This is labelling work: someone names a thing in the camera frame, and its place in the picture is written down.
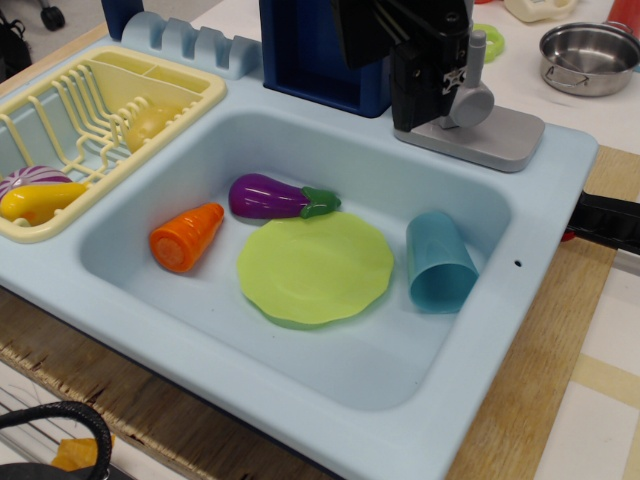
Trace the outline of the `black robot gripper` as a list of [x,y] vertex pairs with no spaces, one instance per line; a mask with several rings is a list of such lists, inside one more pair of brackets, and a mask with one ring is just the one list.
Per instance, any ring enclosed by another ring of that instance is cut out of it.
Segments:
[[391,60],[394,128],[409,132],[449,114],[467,74],[471,15],[463,1],[337,1],[346,65]]

